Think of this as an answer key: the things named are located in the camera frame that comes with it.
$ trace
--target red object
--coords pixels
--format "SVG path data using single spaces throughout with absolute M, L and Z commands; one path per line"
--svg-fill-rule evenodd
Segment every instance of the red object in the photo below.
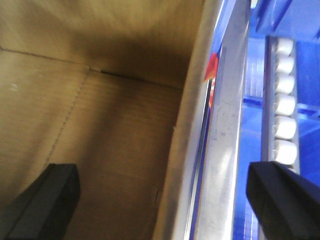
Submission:
M 210 56 L 208 65 L 206 66 L 204 81 L 208 81 L 210 79 L 216 78 L 217 71 L 218 71 L 218 62 L 219 62 L 219 59 L 217 54 L 215 52 L 212 53 L 212 55 Z
M 209 81 L 212 79 L 212 84 L 211 84 L 211 90 L 210 90 L 210 100 L 209 100 L 209 107 L 212 107 L 213 101 L 214 101 L 214 92 L 215 92 L 215 85 L 216 85 L 216 77 L 217 77 L 217 72 L 218 72 L 218 56 L 214 52 L 209 59 L 208 65 L 206 66 L 206 71 L 205 71 L 205 78 L 204 81 Z

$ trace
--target blue plastic crate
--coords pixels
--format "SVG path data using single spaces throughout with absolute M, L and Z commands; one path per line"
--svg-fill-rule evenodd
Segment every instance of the blue plastic crate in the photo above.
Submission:
M 259 0 L 256 30 L 269 36 L 320 43 L 319 0 Z

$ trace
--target metal edge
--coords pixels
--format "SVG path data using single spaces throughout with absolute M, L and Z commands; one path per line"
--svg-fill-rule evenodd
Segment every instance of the metal edge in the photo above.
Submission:
M 237 0 L 222 41 L 225 63 L 218 67 L 195 240 L 231 240 L 233 236 L 249 18 L 250 1 Z

